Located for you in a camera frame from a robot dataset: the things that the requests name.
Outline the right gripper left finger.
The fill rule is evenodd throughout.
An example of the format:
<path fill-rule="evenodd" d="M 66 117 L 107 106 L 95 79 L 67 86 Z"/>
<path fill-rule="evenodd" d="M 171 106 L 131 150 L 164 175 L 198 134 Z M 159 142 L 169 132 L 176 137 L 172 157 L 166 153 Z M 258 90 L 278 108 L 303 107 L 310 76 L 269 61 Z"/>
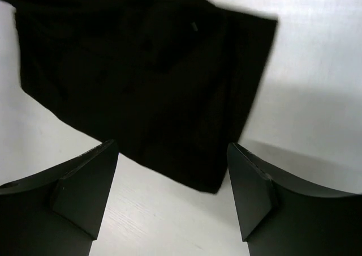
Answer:
<path fill-rule="evenodd" d="M 89 255 L 118 161 L 114 140 L 1 185 L 1 255 Z"/>

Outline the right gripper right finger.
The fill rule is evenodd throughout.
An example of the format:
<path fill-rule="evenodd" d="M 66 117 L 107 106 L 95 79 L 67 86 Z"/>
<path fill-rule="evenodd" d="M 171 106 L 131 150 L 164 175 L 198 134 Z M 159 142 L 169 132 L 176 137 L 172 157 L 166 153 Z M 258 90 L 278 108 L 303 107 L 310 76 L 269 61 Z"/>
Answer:
<path fill-rule="evenodd" d="M 361 195 L 304 180 L 236 143 L 227 162 L 250 255 L 361 254 Z"/>

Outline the black skirt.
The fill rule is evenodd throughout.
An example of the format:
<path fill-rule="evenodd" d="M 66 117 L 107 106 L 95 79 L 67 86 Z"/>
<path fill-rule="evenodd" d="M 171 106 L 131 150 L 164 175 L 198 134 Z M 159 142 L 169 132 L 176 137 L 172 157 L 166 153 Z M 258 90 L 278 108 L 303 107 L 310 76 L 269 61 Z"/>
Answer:
<path fill-rule="evenodd" d="M 200 192 L 219 191 L 278 20 L 207 0 L 2 0 L 22 90 L 62 122 Z"/>

